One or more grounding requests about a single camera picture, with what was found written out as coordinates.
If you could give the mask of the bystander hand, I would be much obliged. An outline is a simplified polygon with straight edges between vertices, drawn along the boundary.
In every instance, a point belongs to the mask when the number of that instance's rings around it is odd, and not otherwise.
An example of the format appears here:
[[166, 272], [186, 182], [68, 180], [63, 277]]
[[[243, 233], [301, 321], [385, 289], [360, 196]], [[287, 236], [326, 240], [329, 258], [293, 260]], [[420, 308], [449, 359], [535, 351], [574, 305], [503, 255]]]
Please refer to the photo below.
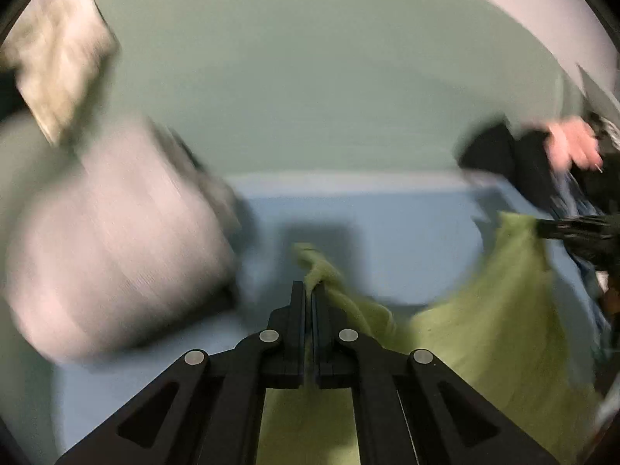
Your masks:
[[582, 118], [553, 121], [546, 129], [549, 135], [544, 146], [553, 171], [567, 172], [573, 165], [586, 170], [601, 168], [598, 140], [592, 127]]

